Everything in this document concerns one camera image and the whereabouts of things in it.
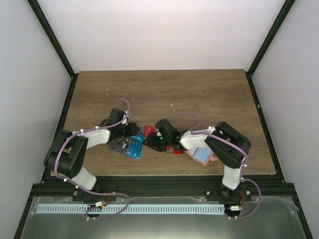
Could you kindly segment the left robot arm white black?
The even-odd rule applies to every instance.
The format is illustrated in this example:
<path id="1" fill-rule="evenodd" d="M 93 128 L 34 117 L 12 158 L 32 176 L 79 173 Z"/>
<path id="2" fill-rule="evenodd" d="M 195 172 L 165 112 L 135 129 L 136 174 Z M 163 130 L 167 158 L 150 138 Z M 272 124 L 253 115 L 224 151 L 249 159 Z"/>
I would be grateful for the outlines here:
<path id="1" fill-rule="evenodd" d="M 90 201 L 97 201 L 102 189 L 97 178 L 83 166 L 86 150 L 97 145 L 115 143 L 135 136 L 140 128 L 128 122 L 129 112 L 113 108 L 107 119 L 94 128 L 80 131 L 60 130 L 44 159 L 44 166 L 65 181 L 84 188 Z"/>

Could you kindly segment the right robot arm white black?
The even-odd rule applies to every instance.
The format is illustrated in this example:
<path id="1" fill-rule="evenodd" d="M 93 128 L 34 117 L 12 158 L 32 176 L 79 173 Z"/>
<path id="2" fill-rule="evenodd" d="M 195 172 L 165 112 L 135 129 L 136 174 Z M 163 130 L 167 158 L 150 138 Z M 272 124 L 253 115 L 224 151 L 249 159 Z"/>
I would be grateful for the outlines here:
<path id="1" fill-rule="evenodd" d="M 144 140 L 144 145 L 158 152 L 166 151 L 169 146 L 185 152 L 208 148 L 224 165 L 223 198 L 232 201 L 239 195 L 242 169 L 252 146 L 247 137 L 224 121 L 207 129 L 179 131 L 168 119 L 161 119 L 155 128 L 156 131 Z"/>

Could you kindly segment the pink leather card holder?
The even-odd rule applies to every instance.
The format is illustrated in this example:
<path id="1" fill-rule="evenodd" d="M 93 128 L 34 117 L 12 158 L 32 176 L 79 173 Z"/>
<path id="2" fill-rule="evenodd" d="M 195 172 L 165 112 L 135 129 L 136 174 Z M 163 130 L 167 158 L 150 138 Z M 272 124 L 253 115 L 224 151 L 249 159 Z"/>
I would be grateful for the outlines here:
<path id="1" fill-rule="evenodd" d="M 218 157 L 209 147 L 197 147 L 187 150 L 187 153 L 194 161 L 206 166 L 210 161 L 218 160 Z"/>

